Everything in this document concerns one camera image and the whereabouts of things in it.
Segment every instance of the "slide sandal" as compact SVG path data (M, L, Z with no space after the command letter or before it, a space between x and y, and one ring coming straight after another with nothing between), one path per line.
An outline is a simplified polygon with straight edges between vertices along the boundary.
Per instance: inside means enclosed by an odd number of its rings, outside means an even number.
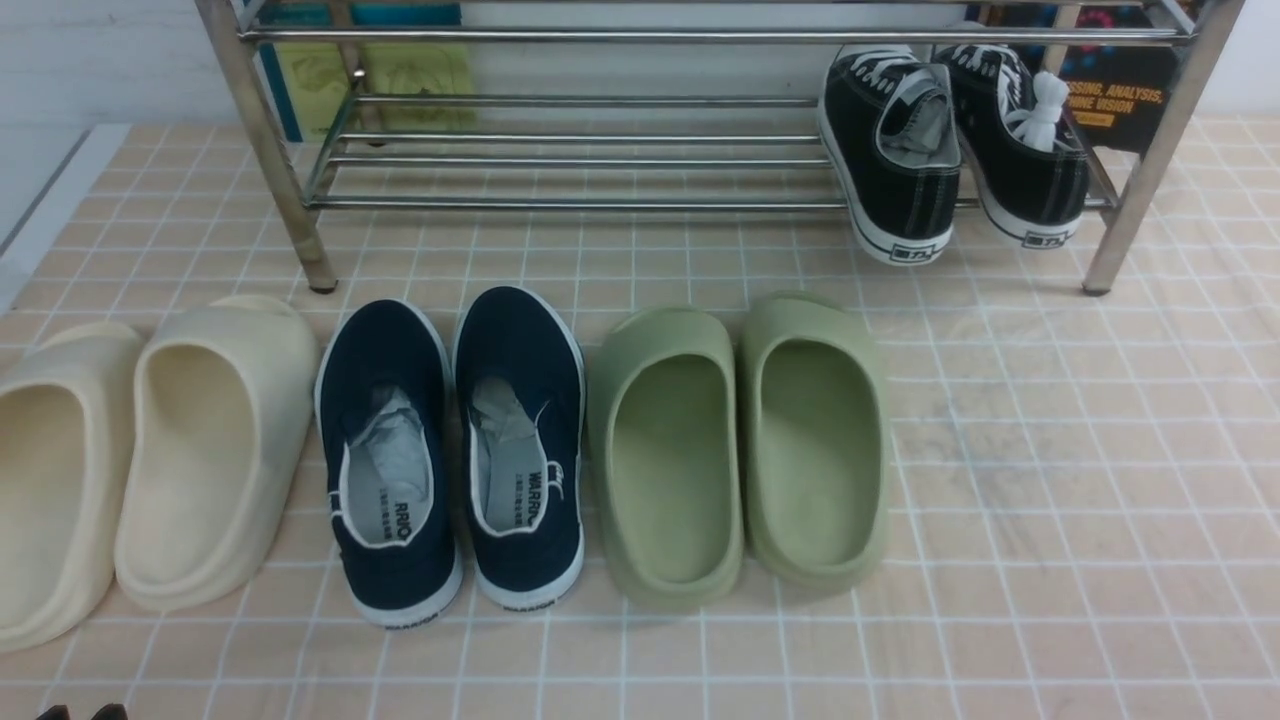
M631 601L691 610L742 565L733 347L716 318L646 310L588 372L591 466L604 555Z
M888 421L863 322L826 300L783 293L742 329L748 533L777 575L851 587L883 544Z
M134 375L137 441L115 542L151 610L243 584L275 537L311 424L319 347L287 304L234 296L166 319Z
M0 652L65 633L111 584L141 351L133 329L96 323L0 377Z

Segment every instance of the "white wall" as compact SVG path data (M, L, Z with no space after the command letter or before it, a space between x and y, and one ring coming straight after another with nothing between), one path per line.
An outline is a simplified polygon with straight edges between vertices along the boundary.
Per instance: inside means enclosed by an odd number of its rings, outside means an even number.
M234 111L189 0L0 0L0 124L233 122ZM472 24L822 26L938 23L957 8L479 4ZM1280 111L1280 3L1249 0L1203 102L1208 111ZM488 91L808 94L827 47L485 46L472 55ZM612 82L605 77L613 76Z

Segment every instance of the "green slide sandal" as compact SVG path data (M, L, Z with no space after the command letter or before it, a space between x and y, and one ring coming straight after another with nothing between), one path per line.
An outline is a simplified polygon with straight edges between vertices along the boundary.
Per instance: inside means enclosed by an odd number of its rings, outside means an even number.
M810 295L756 304L741 343L748 533L777 575L851 587L879 561L888 421L863 322Z
M632 602L691 610L733 588L741 491L728 332L691 307L641 311L588 372L604 556Z

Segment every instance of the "rack leg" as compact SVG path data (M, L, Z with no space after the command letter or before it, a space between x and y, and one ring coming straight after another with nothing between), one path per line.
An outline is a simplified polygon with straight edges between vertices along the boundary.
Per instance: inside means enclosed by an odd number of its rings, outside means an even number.
M1111 292L1243 6L1244 0L1208 0L1201 10L1196 41L1181 51L1160 127L1129 176L1120 205L1106 218L1107 232L1084 278L1085 295L1102 297Z
M271 191L293 250L298 254L307 284L315 292L330 293L338 287L338 279L316 232L315 217L302 200L302 188L284 151L279 126L271 117L266 91L253 67L253 49L239 41L236 9L230 0L196 0L196 9L205 23L205 32L209 33L218 65L232 91L257 164L262 168L266 187Z
M329 0L329 19L334 27L349 28L356 23L351 18L349 0ZM369 58L355 42L339 42L338 53L342 55L342 67L347 70L347 83L352 91L369 92ZM358 105L356 113L360 117L360 127L366 131L379 131L383 128L383 118L375 105Z

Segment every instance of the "beige floor tile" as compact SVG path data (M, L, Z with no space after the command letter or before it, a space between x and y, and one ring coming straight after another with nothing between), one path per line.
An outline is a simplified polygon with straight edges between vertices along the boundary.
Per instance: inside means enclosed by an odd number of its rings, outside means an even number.
M152 634L156 615L113 588L74 635L0 657L0 679L22 683L0 687L0 706L33 716L60 676L49 697L91 712L129 692L146 656L131 707L142 717L198 717L206 702L214 720L289 707L294 720L434 717L454 706L460 717L827 720L870 716L873 705L883 720L1262 717L1277 702L1267 662L1280 661L1277 128L1198 119L1105 301L1076 290L1098 219L1069 250L1015 254L980 214L959 217L938 263L904 274L858 250L838 215L330 213L320 234L342 284L320 296L243 131L133 128L0 315L0 368L87 322L150 332L166 313L233 292L288 299L326 342L378 297L407 299L451 337L480 292L522 284L589 356L643 307L691 302L736 333L767 293L819 292L865 322L892 378L886 562L855 593L817 593L749 560L705 612L648 615L613 585L589 514L588 566L549 614L502 611L476 597L468 573L444 618L388 635L353 610L312 436L247 591L172 612ZM1121 174L1132 164L1105 158ZM645 182L549 172L536 187L520 173L485 177L356 170L335 187L832 192L826 172ZM219 670L234 682L210 685ZM948 670L964 683L948 687Z

